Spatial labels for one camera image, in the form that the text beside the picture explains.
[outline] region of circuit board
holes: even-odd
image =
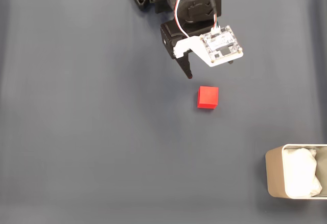
[[[221,28],[219,31],[211,30],[200,35],[212,63],[222,64],[243,56],[240,47],[230,26]]]

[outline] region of table surface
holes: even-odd
[[[265,153],[327,141],[327,0],[223,0],[244,57],[188,80],[171,13],[133,0],[0,0],[2,224],[326,223],[267,192]],[[201,85],[215,110],[196,108]]]

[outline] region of red block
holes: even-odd
[[[198,108],[215,109],[218,105],[218,88],[200,86],[198,93]]]

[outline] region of wire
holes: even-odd
[[[178,5],[179,5],[180,0],[176,1],[176,5],[175,5],[175,9],[174,9],[174,15],[175,15],[175,21],[177,23],[177,26],[179,27],[180,31],[187,37],[189,38],[190,36],[182,29],[182,27],[180,26],[180,23],[178,21],[178,17],[177,17],[177,10],[178,10]]]
[[[218,28],[219,24],[218,24],[218,21],[217,21],[216,1],[215,0],[209,0],[209,1],[210,1],[211,7],[213,8],[213,12],[214,12],[214,21],[215,21],[214,28]]]

